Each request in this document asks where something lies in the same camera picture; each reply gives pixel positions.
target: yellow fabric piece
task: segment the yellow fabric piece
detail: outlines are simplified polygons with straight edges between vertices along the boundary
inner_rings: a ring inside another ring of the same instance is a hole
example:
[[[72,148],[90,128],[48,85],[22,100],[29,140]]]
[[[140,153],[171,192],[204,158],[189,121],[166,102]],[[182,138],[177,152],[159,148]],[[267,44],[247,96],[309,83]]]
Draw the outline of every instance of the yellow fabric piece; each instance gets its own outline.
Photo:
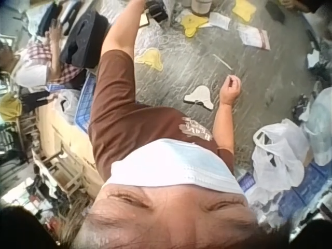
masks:
[[[135,63],[149,65],[158,71],[162,71],[164,68],[161,62],[160,51],[157,48],[147,49],[141,56],[135,58]]]
[[[255,5],[249,3],[247,0],[236,0],[233,13],[241,17],[244,21],[249,22],[255,12]]]
[[[186,15],[181,19],[181,25],[185,28],[185,35],[187,37],[193,37],[197,28],[209,21],[208,18],[198,17],[195,15]]]
[[[15,122],[21,113],[22,103],[12,93],[6,93],[0,99],[0,116],[4,122]]]

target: graphic print on shirt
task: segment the graphic print on shirt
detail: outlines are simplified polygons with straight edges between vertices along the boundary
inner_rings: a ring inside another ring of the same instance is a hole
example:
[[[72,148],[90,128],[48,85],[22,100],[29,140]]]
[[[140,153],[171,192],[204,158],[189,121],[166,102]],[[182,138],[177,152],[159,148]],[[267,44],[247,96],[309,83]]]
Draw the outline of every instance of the graphic print on shirt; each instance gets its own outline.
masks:
[[[212,134],[207,128],[200,125],[199,123],[192,120],[191,118],[184,117],[182,119],[185,122],[185,124],[180,124],[179,128],[188,137],[197,136],[203,140],[207,140],[207,141],[212,140],[212,138],[213,138]]]

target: white face mask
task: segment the white face mask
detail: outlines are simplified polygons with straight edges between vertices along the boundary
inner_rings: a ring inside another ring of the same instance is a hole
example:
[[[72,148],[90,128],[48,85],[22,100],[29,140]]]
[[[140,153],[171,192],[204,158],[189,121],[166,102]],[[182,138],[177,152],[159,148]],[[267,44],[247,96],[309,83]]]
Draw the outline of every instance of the white face mask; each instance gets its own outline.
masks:
[[[196,144],[172,139],[149,143],[112,164],[104,184],[161,187],[194,184],[228,193],[243,194],[226,164]]]

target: white plastic bag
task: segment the white plastic bag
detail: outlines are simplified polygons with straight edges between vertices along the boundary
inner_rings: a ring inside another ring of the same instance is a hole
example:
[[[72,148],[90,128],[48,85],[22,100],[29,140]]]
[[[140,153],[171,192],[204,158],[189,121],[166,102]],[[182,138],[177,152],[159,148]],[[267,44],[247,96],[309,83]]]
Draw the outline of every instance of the white plastic bag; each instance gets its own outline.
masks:
[[[70,124],[74,124],[80,91],[63,89],[59,91],[54,104],[55,110]]]
[[[315,162],[320,166],[332,160],[332,88],[324,89],[310,107],[305,131],[309,135]]]
[[[254,135],[252,155],[258,194],[264,202],[279,191],[298,186],[304,177],[303,161],[309,143],[303,131],[289,119],[264,126]]]

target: hand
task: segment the hand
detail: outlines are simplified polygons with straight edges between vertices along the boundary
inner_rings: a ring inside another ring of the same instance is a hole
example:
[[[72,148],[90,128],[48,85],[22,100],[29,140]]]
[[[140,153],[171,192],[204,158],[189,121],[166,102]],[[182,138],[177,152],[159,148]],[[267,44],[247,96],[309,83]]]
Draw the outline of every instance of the hand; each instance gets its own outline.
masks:
[[[220,104],[232,106],[240,91],[241,80],[235,75],[228,75],[220,90]]]
[[[287,9],[293,9],[295,7],[296,0],[280,0],[280,3]]]
[[[52,43],[58,44],[62,36],[62,25],[56,19],[52,19],[49,29],[49,39]]]

